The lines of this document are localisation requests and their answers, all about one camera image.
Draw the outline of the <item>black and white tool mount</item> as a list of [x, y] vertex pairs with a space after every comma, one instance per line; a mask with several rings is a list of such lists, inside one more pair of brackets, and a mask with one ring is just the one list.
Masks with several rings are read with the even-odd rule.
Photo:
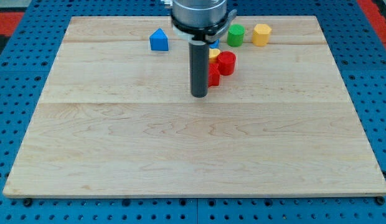
[[174, 32], [190, 43], [213, 43], [221, 38], [236, 18], [237, 11], [218, 13], [188, 10], [184, 13], [171, 12]]

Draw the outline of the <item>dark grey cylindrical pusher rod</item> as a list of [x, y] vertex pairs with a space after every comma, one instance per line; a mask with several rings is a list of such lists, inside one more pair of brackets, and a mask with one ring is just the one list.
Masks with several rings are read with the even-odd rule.
[[203, 98], [208, 92], [209, 45], [189, 43], [189, 72], [191, 95]]

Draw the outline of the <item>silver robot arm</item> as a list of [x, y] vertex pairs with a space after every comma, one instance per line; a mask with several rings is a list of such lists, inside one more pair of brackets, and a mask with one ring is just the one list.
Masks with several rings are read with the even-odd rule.
[[209, 45], [227, 33], [237, 11], [227, 10], [227, 0], [173, 0], [171, 22], [174, 33], [189, 44], [191, 95], [207, 95]]

